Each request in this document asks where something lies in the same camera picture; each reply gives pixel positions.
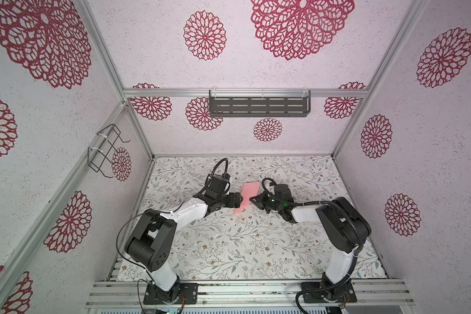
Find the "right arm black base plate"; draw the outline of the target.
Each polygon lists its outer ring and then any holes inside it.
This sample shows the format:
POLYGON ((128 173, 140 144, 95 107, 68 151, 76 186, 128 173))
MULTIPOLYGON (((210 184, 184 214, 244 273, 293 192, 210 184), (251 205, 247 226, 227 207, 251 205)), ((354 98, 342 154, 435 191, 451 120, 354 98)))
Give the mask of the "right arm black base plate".
POLYGON ((354 288, 351 280, 345 282, 342 285, 338 285, 334 288, 327 289, 327 286, 323 282, 308 282, 301 283, 300 287, 304 290, 315 290, 312 293, 304 294, 304 301, 307 304, 312 303, 355 303, 357 302, 357 296, 354 292, 354 288))

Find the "pink square paper sheet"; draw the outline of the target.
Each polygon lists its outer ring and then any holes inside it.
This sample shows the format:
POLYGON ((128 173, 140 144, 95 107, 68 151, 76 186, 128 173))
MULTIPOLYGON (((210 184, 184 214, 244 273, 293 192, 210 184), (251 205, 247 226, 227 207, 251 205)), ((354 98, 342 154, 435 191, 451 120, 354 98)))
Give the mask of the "pink square paper sheet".
POLYGON ((255 197, 259 193, 261 184, 259 182, 245 183, 242 188, 242 202, 239 208, 234 210, 234 215, 242 212, 250 203, 250 198, 255 197))

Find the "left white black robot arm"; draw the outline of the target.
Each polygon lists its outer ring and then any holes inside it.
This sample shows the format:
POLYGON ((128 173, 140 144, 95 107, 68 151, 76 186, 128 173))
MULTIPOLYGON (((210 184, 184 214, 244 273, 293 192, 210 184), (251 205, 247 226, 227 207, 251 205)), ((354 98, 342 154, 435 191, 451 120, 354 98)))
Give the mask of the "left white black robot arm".
POLYGON ((213 198, 206 195, 193 197, 168 213, 148 209, 129 236, 125 253, 150 273, 160 292, 175 294, 179 277, 168 258, 176 231, 221 208, 239 208, 242 201, 239 192, 229 192, 213 198))

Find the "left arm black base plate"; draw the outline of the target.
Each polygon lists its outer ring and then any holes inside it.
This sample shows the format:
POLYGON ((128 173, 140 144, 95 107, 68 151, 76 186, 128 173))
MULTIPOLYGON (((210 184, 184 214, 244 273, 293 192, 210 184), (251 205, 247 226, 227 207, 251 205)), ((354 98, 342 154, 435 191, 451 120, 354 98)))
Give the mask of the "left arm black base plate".
POLYGON ((143 303, 145 305, 192 305, 197 303, 199 284, 176 283, 169 291, 156 285, 147 285, 143 303))

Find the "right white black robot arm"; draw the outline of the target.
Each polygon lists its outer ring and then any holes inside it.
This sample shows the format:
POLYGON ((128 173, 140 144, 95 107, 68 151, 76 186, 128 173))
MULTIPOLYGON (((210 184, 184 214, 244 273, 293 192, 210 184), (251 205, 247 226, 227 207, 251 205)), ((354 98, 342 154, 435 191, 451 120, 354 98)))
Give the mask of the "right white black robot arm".
POLYGON ((267 213, 278 212, 292 224, 320 222, 333 245, 328 268, 323 274, 322 289, 334 294, 347 285, 372 230, 346 198, 296 203, 265 192, 250 198, 250 202, 267 213))

